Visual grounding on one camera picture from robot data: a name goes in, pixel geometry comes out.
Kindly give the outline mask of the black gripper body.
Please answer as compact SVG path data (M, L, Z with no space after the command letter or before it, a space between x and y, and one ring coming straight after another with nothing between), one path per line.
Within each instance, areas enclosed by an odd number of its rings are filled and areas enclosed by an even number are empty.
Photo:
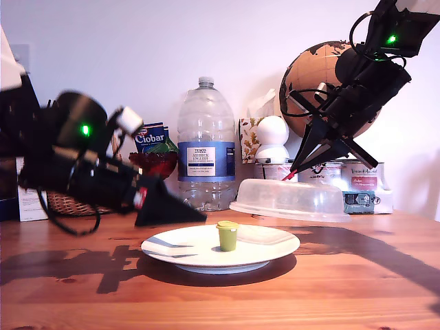
M287 99L297 104L305 112L301 115L311 116L311 120L324 120L329 127L325 138L312 151L322 144L341 140L348 146L348 155L354 155L366 166L376 166L378 161L368 154L359 144L353 141L354 135L368 122L375 119L380 107L370 100L364 100L368 92L360 85L326 89L287 88Z
M81 202L118 212L141 210L147 196L142 169L118 160L73 161L67 171L67 194Z

